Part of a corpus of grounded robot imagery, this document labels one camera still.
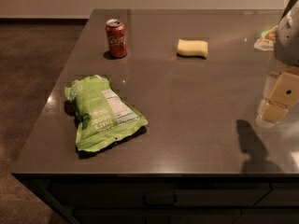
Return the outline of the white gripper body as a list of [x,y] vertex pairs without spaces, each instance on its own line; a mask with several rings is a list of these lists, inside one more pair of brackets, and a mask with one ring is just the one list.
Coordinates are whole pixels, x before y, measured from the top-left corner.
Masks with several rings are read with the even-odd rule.
[[263,98],[272,104],[293,107],[299,101],[299,67],[271,73],[265,82]]

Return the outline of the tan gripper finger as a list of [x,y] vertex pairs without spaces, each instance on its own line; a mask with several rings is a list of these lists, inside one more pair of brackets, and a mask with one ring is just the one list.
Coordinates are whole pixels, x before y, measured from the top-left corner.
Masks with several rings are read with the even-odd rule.
[[289,110],[286,107],[272,104],[267,100],[261,100],[257,117],[266,122],[279,123],[288,112]]

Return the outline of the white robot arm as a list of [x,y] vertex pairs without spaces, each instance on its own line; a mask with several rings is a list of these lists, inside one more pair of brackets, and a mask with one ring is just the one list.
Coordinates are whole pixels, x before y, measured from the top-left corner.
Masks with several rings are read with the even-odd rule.
[[262,32],[254,48],[273,51],[280,69],[266,78],[256,122],[273,127],[299,102],[299,0],[289,0],[278,24]]

